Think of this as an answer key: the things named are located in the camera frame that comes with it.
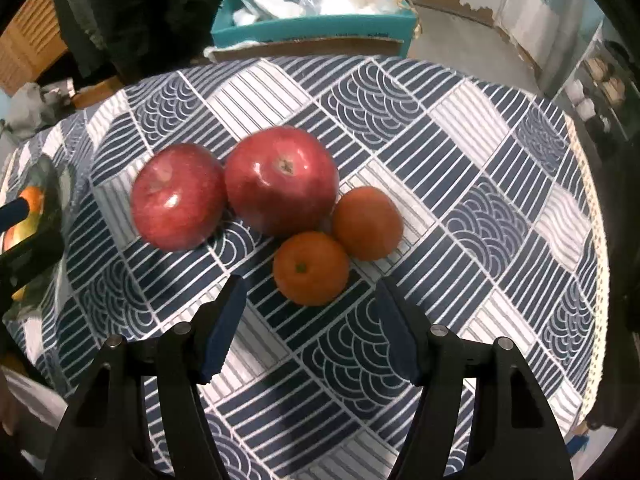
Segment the tablecloth lace trim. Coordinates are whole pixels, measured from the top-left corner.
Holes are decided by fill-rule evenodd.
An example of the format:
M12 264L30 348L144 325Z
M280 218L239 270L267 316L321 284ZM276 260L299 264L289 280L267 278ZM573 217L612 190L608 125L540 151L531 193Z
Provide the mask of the tablecloth lace trim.
M582 407L578 414L577 423L580 424L593 408L598 393L598 385L602 378L602 362L604 360L605 346L607 342L607 313L609 311L609 257L607 254L607 239L602 221L602 212L596 187L593 183L591 170L587 156L584 154L575 124L572 118L564 115L566 127L569 133L569 141L575 158L578 161L584 192L589 205L589 215L593 229L593 245L596 251L596 300L593 306L593 317L595 320L593 350L591 351L591 363L589 365L589 375L587 377L587 388L582 400Z

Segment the blue and white tablecloth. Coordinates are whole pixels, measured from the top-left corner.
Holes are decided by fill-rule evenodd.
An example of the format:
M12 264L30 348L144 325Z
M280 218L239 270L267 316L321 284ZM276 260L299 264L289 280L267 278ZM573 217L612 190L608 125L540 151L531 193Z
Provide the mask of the blue and white tablecloth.
M377 186L404 216L397 251L354 262L325 308L286 301L271 275L277 243L231 215L188 253L155 250L131 221L132 181L154 153L195 142L223 160L273 124L327 147L340 192ZM38 134L12 155L0 203L42 153L60 176L66 254L41 317L12 334L67 395L109 334L158 334L243 275L249 301L225 367L200 390L232 478L386 478L420 390L388 362L371 307L382 274L462 337L510 336L563 433L593 405L606 244L573 123L549 101L415 60L242 60L145 80ZM448 472L463 463L473 397L467 381ZM146 402L156 462L170 470L155 380Z

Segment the tablecloth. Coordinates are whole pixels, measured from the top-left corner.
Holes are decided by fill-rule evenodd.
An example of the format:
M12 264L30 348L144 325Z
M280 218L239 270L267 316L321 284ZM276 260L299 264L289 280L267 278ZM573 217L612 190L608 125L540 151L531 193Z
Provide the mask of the tablecloth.
M132 181L154 153L195 142L224 160L274 124L326 146L341 193L377 186L404 217L397 250L353 262L324 308L286 301L271 274L277 242L231 214L186 253L155 250L131 221ZM222 373L200 389L232 478L386 478L420 390L388 361L371 306L383 274L462 337L510 336L563 433L593 405L606 242L574 125L544 98L416 60L242 60L144 80L38 134L11 156L0 203L41 154L58 170L66 252L41 315L10 323L12 335L68 395L109 334L157 335L243 275L238 332ZM464 460L474 387L465 381L448 472ZM155 380L145 388L154 457L170 470Z

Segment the black jacket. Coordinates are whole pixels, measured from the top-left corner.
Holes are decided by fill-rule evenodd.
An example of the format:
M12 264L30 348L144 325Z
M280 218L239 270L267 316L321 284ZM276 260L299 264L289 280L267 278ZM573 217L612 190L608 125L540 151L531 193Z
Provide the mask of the black jacket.
M126 82L177 68L211 44L210 29L220 4L220 0L88 0L92 16L87 16L83 0L55 1L62 37L83 75L99 64L102 51ZM78 28L72 31L67 23L69 12L89 42L71 38ZM91 20L99 41L96 30L87 27Z

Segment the red apple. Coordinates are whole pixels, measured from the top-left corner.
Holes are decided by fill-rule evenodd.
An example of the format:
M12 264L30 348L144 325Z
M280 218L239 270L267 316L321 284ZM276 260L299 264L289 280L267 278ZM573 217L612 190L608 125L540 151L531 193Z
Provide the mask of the red apple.
M197 247L216 229L226 203L224 171L196 144L174 144L155 155L131 189L133 222L163 251Z
M317 229L334 207L338 181L326 148L290 126L246 137L225 165L233 210L250 227L277 237Z

